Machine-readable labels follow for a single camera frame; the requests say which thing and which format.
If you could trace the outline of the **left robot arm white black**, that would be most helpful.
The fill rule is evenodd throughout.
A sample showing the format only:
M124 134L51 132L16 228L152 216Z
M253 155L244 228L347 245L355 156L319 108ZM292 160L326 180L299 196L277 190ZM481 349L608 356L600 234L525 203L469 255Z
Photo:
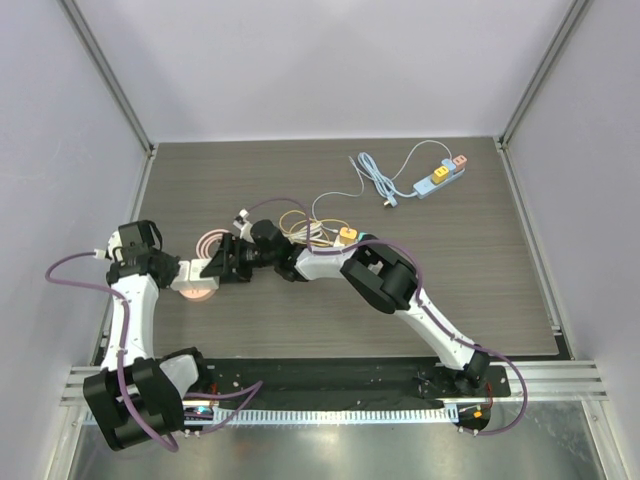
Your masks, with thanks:
M154 315L162 290L193 289L195 265L164 252L151 220L119 226L107 256L107 291L114 301L109 343L99 372L83 383L84 399L112 450L149 440L175 450L171 435L184 427L183 398L205 397L212 375L194 347L154 355Z

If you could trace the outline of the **white cube socket plain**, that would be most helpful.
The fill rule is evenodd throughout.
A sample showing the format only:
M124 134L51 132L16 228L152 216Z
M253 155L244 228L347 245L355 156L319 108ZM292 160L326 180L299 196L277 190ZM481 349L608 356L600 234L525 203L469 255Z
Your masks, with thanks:
M207 259L200 259L199 260L199 267L198 267L198 274L197 276L199 277L199 289L215 289L217 290L219 288L219 277L213 277L213 278L201 278L200 277L200 272L203 269L204 266L207 265L207 263L210 261L209 258Z

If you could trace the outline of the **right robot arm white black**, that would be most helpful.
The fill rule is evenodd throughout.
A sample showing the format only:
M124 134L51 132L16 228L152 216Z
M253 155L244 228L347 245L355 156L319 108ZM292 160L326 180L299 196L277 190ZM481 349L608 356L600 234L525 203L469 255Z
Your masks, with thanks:
M245 240L230 233L201 272L221 283L248 282L256 268L271 267L284 280L347 281L374 310L406 322L451 371L460 394L476 394L487 382L489 354L463 335L435 306L414 263L377 237L366 234L349 246L295 244L269 220L250 228Z

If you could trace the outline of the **white cube socket tiger sticker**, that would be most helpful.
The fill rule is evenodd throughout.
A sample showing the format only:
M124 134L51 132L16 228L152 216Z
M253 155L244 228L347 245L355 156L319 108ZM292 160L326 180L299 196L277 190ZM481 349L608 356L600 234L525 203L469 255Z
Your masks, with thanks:
M174 291L189 291L199 289L199 260L181 260L176 277L172 280L170 288Z

